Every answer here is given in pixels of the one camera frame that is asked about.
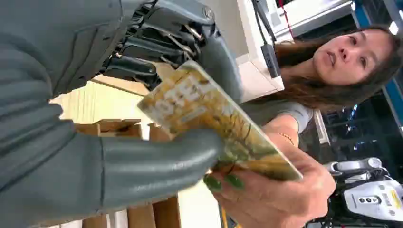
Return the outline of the person's hand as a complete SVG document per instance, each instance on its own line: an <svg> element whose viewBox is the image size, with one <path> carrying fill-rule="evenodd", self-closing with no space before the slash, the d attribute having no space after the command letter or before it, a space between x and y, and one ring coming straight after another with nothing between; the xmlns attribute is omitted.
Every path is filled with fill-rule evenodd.
<svg viewBox="0 0 403 228"><path fill-rule="evenodd" d="M204 183L227 215L243 228L301 228L328 212L336 188L327 169L278 133L270 140L303 174L299 181L277 181L248 170L213 172Z"/></svg>

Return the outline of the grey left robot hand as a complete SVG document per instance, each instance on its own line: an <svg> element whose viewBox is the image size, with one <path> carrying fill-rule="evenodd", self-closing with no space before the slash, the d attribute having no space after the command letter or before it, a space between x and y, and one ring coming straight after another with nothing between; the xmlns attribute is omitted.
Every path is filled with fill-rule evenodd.
<svg viewBox="0 0 403 228"><path fill-rule="evenodd" d="M50 100L83 87L146 9L148 29L205 36L197 62L235 100L240 79L211 10L196 0L3 0L0 3L0 225L30 228L193 186L223 152L193 130L172 142L78 133Z"/></svg>

